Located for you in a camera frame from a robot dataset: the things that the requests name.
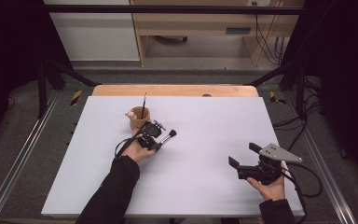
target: brown cup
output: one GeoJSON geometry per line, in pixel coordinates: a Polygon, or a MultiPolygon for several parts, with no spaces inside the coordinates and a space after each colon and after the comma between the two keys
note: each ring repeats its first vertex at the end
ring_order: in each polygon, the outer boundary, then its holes
{"type": "Polygon", "coordinates": [[[141,106],[134,107],[132,109],[132,111],[136,115],[136,119],[130,119],[131,129],[141,128],[142,125],[144,125],[144,123],[146,121],[150,121],[150,112],[147,107],[145,107],[143,119],[141,119],[141,116],[142,116],[142,107],[141,106]]]}

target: white cabinet panel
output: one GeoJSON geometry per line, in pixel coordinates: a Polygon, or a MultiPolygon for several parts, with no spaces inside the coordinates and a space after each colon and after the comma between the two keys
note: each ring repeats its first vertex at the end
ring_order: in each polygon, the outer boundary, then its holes
{"type": "MultiPolygon", "coordinates": [[[[61,5],[128,5],[126,0],[45,0],[61,5]]],[[[132,16],[50,13],[71,61],[139,61],[132,16]]]]}

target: white tabletop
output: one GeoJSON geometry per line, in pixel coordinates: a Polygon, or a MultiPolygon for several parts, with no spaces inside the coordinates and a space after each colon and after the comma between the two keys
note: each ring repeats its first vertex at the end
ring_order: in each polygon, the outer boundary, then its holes
{"type": "MultiPolygon", "coordinates": [[[[124,115],[143,96],[91,96],[50,190],[42,214],[76,217],[110,170],[116,145],[131,136],[124,115]]],[[[257,165],[250,142],[278,145],[259,97],[147,97],[151,119],[177,135],[140,163],[126,217],[248,217],[262,197],[228,165],[257,165]]],[[[285,180],[295,216],[303,216],[294,186],[285,180]]]]}

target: black sleeve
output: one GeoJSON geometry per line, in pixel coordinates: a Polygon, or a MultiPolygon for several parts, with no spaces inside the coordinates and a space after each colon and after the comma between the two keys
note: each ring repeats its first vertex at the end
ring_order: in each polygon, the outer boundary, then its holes
{"type": "Polygon", "coordinates": [[[289,202],[286,199],[265,201],[259,205],[265,224],[292,224],[295,222],[289,202]]]}
{"type": "Polygon", "coordinates": [[[121,223],[139,175],[138,164],[128,156],[121,157],[91,197],[76,224],[121,223]]]}

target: person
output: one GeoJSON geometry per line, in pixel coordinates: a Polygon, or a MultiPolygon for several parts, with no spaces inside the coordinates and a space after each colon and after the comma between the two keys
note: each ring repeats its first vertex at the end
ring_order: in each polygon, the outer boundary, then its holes
{"type": "MultiPolygon", "coordinates": [[[[155,155],[156,150],[145,150],[133,141],[122,153],[103,180],[101,186],[86,204],[76,224],[118,224],[130,204],[132,190],[139,177],[138,163],[155,155]]],[[[266,224],[295,223],[289,203],[284,198],[284,179],[281,176],[268,186],[261,185],[251,177],[246,179],[264,198],[261,215],[266,224]]]]}

